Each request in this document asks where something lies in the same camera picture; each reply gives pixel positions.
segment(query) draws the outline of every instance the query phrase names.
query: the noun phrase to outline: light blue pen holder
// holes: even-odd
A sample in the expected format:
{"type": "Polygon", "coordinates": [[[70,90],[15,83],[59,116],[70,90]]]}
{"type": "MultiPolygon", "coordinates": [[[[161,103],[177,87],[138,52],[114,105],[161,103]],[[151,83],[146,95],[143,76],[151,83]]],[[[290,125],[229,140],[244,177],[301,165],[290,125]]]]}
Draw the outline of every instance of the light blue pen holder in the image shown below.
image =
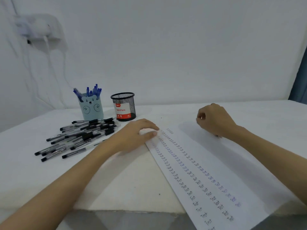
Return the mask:
{"type": "Polygon", "coordinates": [[[83,93],[83,102],[78,99],[84,120],[103,119],[101,99],[100,97],[98,98],[98,100],[96,99],[96,95],[86,97],[86,93],[83,93]]]}

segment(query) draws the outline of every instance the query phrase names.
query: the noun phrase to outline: hand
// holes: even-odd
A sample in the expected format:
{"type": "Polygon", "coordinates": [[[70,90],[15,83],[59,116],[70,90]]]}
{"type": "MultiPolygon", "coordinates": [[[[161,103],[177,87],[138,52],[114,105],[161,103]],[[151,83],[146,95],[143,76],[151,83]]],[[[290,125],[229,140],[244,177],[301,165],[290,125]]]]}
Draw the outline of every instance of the hand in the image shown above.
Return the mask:
{"type": "Polygon", "coordinates": [[[132,151],[157,135],[156,131],[140,135],[140,130],[144,128],[159,130],[153,122],[147,119],[140,119],[128,123],[119,132],[111,136],[109,140],[116,145],[117,152],[132,151]]]}
{"type": "Polygon", "coordinates": [[[238,127],[226,110],[215,103],[200,108],[196,122],[208,132],[226,138],[230,131],[238,127]]]}

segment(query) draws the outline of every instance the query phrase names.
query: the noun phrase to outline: product label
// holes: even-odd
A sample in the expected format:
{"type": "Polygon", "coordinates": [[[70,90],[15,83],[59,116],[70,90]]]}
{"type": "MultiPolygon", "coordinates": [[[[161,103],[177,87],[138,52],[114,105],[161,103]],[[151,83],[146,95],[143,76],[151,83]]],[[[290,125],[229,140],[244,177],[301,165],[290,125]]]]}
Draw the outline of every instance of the product label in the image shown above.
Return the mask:
{"type": "Polygon", "coordinates": [[[116,118],[118,119],[129,119],[131,118],[129,103],[114,103],[114,109],[116,118]]]}

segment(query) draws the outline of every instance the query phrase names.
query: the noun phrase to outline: white table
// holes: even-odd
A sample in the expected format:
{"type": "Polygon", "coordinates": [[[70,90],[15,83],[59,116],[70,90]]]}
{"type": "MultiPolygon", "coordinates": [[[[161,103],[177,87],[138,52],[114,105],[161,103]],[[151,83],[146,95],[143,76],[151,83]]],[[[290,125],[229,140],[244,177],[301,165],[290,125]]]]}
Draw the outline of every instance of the white table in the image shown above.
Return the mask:
{"type": "MultiPolygon", "coordinates": [[[[220,103],[234,121],[253,133],[307,158],[307,105],[289,100],[220,103]]],[[[165,127],[196,118],[206,104],[137,106],[137,119],[165,127]]],[[[104,108],[105,118],[114,116],[104,108]]],[[[73,120],[79,109],[54,110],[0,133],[0,209],[15,209],[66,172],[89,152],[42,163],[35,152],[48,147],[45,139],[73,120]]],[[[75,205],[86,210],[184,213],[145,145],[110,158],[97,172],[75,205]]],[[[279,213],[301,213],[294,206],[279,213]]]]}

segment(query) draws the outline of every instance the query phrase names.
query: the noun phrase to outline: black metal rim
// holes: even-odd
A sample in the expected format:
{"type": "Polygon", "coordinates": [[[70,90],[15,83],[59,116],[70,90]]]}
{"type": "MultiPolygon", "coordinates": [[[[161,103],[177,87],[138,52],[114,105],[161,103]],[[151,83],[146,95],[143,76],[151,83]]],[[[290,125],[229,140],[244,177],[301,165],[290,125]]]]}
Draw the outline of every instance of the black metal rim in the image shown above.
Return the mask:
{"type": "Polygon", "coordinates": [[[116,93],[116,94],[113,94],[113,95],[111,96],[111,98],[114,99],[114,100],[128,99],[128,98],[131,98],[131,97],[134,97],[134,93],[131,93],[131,92],[123,92],[123,93],[116,93]],[[128,96],[128,97],[114,97],[114,96],[121,95],[121,94],[131,94],[131,95],[128,96]]]}

